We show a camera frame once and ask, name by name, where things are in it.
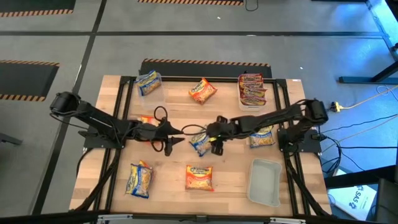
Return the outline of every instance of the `black floor mat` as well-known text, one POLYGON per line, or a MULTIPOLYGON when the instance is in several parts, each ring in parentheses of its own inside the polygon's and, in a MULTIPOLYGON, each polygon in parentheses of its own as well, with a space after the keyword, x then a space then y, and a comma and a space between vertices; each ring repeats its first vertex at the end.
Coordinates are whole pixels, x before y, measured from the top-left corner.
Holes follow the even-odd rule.
POLYGON ((148 74, 151 70, 162 76, 238 77, 247 72, 262 73, 264 78, 272 78, 271 66, 267 63, 147 58, 141 63, 140 75, 148 74))
POLYGON ((76 0, 0 0, 0 17, 71 14, 76 0))
POLYGON ((0 60, 0 100, 44 101, 58 68, 55 62, 0 60))

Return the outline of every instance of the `orange noodle package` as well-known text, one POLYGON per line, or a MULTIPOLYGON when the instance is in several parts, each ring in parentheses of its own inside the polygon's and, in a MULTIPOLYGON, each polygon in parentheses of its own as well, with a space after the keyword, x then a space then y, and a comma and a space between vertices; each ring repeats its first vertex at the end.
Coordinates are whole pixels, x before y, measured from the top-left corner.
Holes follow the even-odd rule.
POLYGON ((217 89, 214 88, 206 78, 202 78, 201 81, 188 93, 192 96, 192 98, 200 103, 204 104, 205 101, 211 97, 213 94, 217 92, 217 89))
POLYGON ((211 186, 212 171, 212 167, 199 168, 188 165, 185 177, 185 188, 213 191, 213 187, 211 186))

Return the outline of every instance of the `ramen noodle packet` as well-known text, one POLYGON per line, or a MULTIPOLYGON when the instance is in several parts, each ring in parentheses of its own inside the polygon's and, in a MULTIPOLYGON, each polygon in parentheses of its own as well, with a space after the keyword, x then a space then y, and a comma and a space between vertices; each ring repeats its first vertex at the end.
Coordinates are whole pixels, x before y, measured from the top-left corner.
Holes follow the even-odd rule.
POLYGON ((242 74, 239 76, 239 82, 262 82, 262 74, 242 74))
POLYGON ((266 91, 265 88, 243 88, 241 95, 244 94, 246 96, 258 96, 263 98, 266 95, 266 91))
POLYGON ((146 96, 161 85, 160 75, 152 70, 147 75, 140 75, 135 81, 141 96, 146 96))
POLYGON ((157 126, 159 124, 159 122, 153 116, 141 115, 141 121, 143 123, 153 124, 154 126, 157 126))
POLYGON ((199 157, 205 155, 211 149, 210 138, 206 133, 194 135, 189 143, 193 146, 199 157))
POLYGON ((273 126, 261 128, 259 132, 251 134, 249 136, 250 148, 273 145, 275 141, 274 138, 272 138, 272 127, 273 126))
POLYGON ((202 78, 201 81, 188 93, 196 102, 204 104, 205 101, 216 92, 217 89, 214 88, 205 78, 202 78))
POLYGON ((263 106, 266 104, 266 99, 258 96, 241 96, 241 103, 246 106, 263 106))
POLYGON ((139 161, 139 165, 131 164, 130 169, 131 173, 126 186, 126 194, 149 198, 149 185, 153 169, 144 161, 139 161))
POLYGON ((243 88, 262 88, 263 83, 262 81, 250 81, 250 82, 241 82, 239 81, 240 89, 243 88))
POLYGON ((185 188, 213 191, 213 187, 211 186, 212 171, 212 167, 199 168, 188 165, 185 188))

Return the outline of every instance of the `gray plastic tray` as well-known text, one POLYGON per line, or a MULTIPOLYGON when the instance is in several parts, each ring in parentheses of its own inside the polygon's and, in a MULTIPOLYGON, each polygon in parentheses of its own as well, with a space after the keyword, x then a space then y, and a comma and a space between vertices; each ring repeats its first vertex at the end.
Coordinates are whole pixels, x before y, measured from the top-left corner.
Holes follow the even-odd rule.
POLYGON ((251 164, 248 199, 272 207, 278 207, 279 176, 282 166, 265 159, 254 159, 251 164))

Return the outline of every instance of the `desk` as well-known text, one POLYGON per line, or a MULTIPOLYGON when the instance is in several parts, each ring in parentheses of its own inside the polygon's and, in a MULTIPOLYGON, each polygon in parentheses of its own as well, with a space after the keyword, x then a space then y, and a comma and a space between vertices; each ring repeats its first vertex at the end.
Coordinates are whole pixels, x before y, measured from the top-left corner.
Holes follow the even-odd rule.
MULTIPOLYGON (((98 109, 109 114, 113 113, 120 79, 121 77, 116 75, 105 75, 103 77, 96 102, 98 109)), ((233 118, 245 114, 258 114, 258 112, 239 110, 235 83, 212 83, 218 89, 218 92, 204 105, 194 102, 188 95, 188 90, 196 84, 193 82, 163 82, 169 121, 177 129, 181 129, 187 124, 205 125, 212 123, 218 115, 233 118)), ((270 84, 264 85, 265 88, 270 89, 266 93, 267 106, 261 113, 276 110, 272 86, 267 85, 270 84)), ((287 80, 287 86, 291 102, 305 98, 300 80, 287 80)), ((282 90, 279 91, 280 96, 283 96, 282 90)), ((123 113, 125 98, 124 95, 121 101, 119 118, 123 113)), ((133 87, 128 118, 139 118, 142 114, 153 115, 153 111, 145 110, 141 106, 137 92, 133 87)), ((275 140, 276 130, 277 126, 274 126, 272 132, 275 140)), ((195 132, 197 129, 193 128, 188 131, 195 132)), ((284 159, 277 143, 273 146, 250 149, 247 139, 228 141, 224 144, 223 156, 208 153, 200 158, 189 145, 188 139, 189 136, 186 136, 184 142, 174 145, 173 152, 169 157, 164 156, 163 152, 155 152, 147 142, 127 141, 126 147, 121 153, 111 213, 292 216, 284 159), (255 158, 268 159, 282 164, 279 189, 280 207, 273 208, 260 205, 246 198, 249 168, 255 158), (125 194, 127 179, 130 174, 130 163, 137 164, 140 159, 153 166, 155 170, 149 199, 125 194), (213 166, 213 187, 215 191, 185 190, 185 167, 187 164, 200 167, 213 166)), ((322 208, 331 213, 319 159, 313 153, 301 153, 300 155, 307 188, 322 208)), ((71 209, 79 206, 97 184, 103 156, 103 149, 94 149, 81 162, 70 203, 71 209)), ((108 186, 105 185, 100 208, 104 208, 107 189, 108 186)), ((300 191, 297 187, 295 191, 299 212, 303 213, 300 191)))

